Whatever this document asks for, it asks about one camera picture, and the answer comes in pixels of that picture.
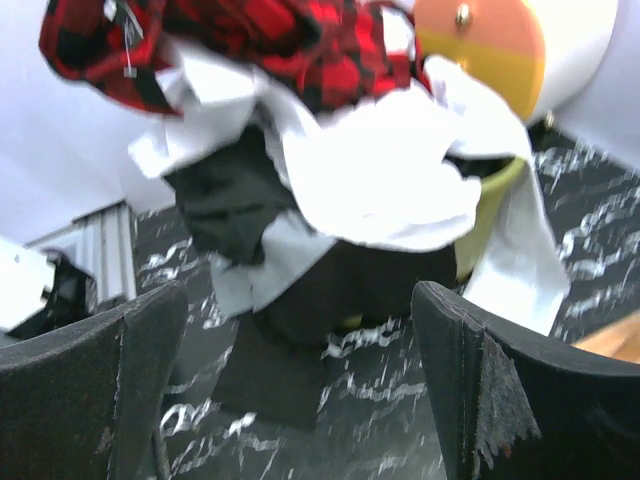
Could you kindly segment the red black plaid shirt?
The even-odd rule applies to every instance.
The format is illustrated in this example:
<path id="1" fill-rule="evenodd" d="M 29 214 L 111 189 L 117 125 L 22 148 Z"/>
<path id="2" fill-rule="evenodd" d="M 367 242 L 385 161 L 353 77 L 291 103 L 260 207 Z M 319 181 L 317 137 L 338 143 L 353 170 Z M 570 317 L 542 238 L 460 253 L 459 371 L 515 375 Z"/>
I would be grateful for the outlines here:
<path id="1" fill-rule="evenodd" d="M 410 54 L 387 51 L 386 12 L 413 20 L 385 1 L 51 1 L 39 49 L 63 79 L 142 112 L 173 115 L 156 80 L 170 65 L 161 40 L 171 34 L 256 65 L 320 113 L 413 79 L 429 83 Z"/>

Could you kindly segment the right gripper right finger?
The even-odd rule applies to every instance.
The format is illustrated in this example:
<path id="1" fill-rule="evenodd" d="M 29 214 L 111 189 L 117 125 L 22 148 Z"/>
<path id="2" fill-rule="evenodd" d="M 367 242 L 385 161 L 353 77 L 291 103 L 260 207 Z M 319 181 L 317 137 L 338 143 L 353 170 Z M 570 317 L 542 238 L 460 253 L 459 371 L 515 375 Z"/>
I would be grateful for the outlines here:
<path id="1" fill-rule="evenodd" d="M 451 479 L 635 479 L 639 368 L 493 315 L 434 282 L 411 318 Z"/>

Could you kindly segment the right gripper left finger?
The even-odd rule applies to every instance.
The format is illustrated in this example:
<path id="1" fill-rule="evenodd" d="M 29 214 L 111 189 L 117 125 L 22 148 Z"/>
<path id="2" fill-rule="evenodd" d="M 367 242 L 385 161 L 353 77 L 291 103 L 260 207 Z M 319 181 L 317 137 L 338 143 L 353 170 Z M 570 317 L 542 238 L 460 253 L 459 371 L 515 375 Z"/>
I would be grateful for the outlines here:
<path id="1" fill-rule="evenodd" d="M 187 296 L 165 284 L 1 350 L 4 479 L 133 479 L 158 429 Z"/>

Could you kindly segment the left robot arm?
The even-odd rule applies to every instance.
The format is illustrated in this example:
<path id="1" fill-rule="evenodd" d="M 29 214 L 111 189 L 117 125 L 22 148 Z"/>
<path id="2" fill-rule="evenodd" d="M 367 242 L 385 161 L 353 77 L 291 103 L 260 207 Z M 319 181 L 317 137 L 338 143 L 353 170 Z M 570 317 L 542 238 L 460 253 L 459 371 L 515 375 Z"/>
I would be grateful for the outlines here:
<path id="1" fill-rule="evenodd" d="M 28 340 L 90 317 L 95 279 L 63 251 L 1 239 L 1 344 Z"/>

